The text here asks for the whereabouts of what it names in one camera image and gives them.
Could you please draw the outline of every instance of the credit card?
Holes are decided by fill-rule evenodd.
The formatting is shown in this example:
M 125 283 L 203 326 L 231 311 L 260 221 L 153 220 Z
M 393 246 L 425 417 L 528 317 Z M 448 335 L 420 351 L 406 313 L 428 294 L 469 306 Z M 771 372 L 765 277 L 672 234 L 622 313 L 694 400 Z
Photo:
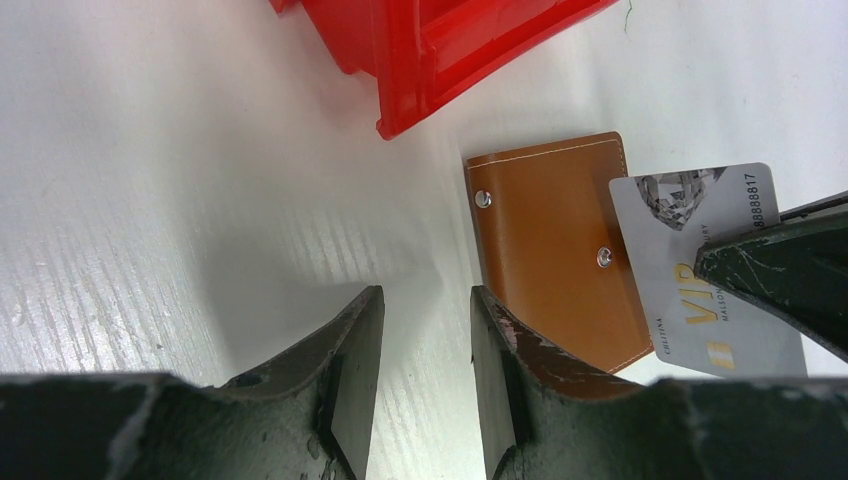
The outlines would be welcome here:
M 610 193 L 660 360 L 721 377 L 807 375 L 797 330 L 692 270 L 708 241 L 780 222 L 767 165 L 618 178 Z

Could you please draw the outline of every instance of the white surface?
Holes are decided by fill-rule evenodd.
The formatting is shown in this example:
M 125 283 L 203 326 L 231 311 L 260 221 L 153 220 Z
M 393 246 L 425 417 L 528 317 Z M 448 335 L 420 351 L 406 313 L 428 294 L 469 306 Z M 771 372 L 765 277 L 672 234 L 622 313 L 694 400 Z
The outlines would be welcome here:
M 380 283 L 369 478 L 483 478 L 461 158 L 618 130 L 634 174 L 768 163 L 783 209 L 848 184 L 848 4 L 633 6 L 385 143 L 299 7 L 0 3 L 0 368 L 220 383 Z

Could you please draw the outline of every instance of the red plastic bin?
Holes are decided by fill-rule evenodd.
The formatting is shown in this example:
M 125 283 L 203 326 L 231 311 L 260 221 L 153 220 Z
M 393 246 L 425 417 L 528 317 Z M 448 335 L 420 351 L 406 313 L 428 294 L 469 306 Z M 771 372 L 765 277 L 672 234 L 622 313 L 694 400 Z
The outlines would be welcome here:
M 297 0 L 271 0 L 277 12 Z M 616 0 L 303 0 L 339 68 L 377 78 L 386 140 Z

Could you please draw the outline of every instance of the green thread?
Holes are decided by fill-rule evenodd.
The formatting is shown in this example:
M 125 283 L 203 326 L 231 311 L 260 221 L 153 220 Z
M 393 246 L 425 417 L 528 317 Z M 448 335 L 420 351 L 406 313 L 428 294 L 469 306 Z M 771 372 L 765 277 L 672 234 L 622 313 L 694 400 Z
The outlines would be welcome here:
M 627 33 L 627 23 L 630 21 L 630 14 L 633 13 L 633 0 L 628 0 L 630 8 L 627 9 L 627 15 L 624 16 L 624 33 Z

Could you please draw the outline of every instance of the wallet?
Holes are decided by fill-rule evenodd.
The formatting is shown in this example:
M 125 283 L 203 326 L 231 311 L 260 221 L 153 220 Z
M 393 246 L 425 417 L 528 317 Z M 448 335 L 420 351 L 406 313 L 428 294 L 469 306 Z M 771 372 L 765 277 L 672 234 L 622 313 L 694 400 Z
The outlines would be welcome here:
M 529 327 L 614 373 L 651 353 L 609 181 L 617 133 L 485 155 L 466 177 L 487 287 Z

